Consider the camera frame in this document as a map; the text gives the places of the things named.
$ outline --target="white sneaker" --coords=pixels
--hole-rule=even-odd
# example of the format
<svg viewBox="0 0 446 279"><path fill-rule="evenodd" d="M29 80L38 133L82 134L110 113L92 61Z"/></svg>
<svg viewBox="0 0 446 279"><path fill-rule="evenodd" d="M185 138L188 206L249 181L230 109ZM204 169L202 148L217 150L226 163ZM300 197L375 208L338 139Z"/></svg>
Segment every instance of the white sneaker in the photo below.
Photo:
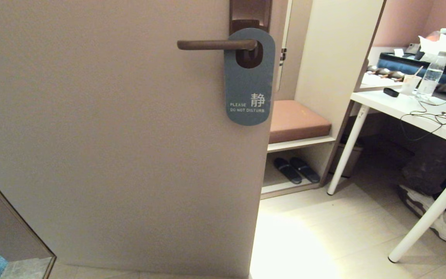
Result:
<svg viewBox="0 0 446 279"><path fill-rule="evenodd" d="M441 240L446 241L446 223L443 220L443 214L440 214L435 222L430 226L430 229L436 233L436 235L441 238Z"/></svg>
<svg viewBox="0 0 446 279"><path fill-rule="evenodd" d="M409 189L404 185L399 185L397 194L402 202L409 208L416 216L421 218L426 211L435 202L432 196L423 195L413 189Z"/></svg>

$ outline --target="glass cup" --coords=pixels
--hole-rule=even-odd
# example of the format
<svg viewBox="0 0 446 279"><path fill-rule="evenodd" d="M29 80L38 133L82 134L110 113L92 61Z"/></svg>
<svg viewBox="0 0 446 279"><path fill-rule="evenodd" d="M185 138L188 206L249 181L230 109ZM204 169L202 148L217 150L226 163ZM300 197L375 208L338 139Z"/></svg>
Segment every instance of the glass cup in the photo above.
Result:
<svg viewBox="0 0 446 279"><path fill-rule="evenodd" d="M416 89L416 86L419 84L420 81L421 81L420 76L406 74L404 76L404 82L402 83L402 89L400 90L400 93L411 96L414 92L414 89Z"/></svg>

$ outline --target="white table leg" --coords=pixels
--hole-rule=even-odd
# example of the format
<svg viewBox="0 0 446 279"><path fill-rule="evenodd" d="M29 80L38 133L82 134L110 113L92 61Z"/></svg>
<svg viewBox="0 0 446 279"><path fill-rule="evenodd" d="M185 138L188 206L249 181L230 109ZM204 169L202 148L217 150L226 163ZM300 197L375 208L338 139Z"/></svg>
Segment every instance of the white table leg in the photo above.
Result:
<svg viewBox="0 0 446 279"><path fill-rule="evenodd" d="M347 164L348 158L352 153L352 149L354 148L355 141L357 141L357 137L359 136L359 132L361 132L362 125L364 124L364 120L366 120L366 116L368 115L369 106L362 105L359 110L359 114L355 119L354 126L352 127L352 131L350 132L347 143L345 144L345 148L343 149L342 156L338 161L338 166L336 166L335 174L333 175L333 179L331 179L331 183L328 187L328 195L333 195L335 193L336 186L340 180L340 176L342 176L343 170Z"/></svg>
<svg viewBox="0 0 446 279"><path fill-rule="evenodd" d="M437 198L435 203L421 217L414 227L407 233L404 239L391 251L388 259L392 263L398 262L400 258L407 252L412 245L423 235L423 233L431 226L438 216L446 209L446 188Z"/></svg>

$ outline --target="water bottle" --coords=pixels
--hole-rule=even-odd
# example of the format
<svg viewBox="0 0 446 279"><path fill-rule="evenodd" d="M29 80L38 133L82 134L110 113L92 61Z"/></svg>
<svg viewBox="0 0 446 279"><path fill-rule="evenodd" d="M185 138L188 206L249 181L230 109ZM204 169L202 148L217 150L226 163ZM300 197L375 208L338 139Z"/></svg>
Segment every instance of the water bottle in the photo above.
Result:
<svg viewBox="0 0 446 279"><path fill-rule="evenodd" d="M443 70L445 69L445 56L446 52L440 51L437 60L428 66L423 80L417 88L416 99L425 101L433 95L433 92L438 85L438 81L443 74Z"/></svg>

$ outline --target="brown cushion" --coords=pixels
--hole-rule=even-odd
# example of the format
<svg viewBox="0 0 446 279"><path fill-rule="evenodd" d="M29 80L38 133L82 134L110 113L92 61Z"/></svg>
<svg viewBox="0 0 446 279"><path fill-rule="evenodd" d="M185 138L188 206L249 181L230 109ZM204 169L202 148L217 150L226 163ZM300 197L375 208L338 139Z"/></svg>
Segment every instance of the brown cushion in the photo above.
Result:
<svg viewBox="0 0 446 279"><path fill-rule="evenodd" d="M275 101L269 143L327 136L331 123L297 101Z"/></svg>

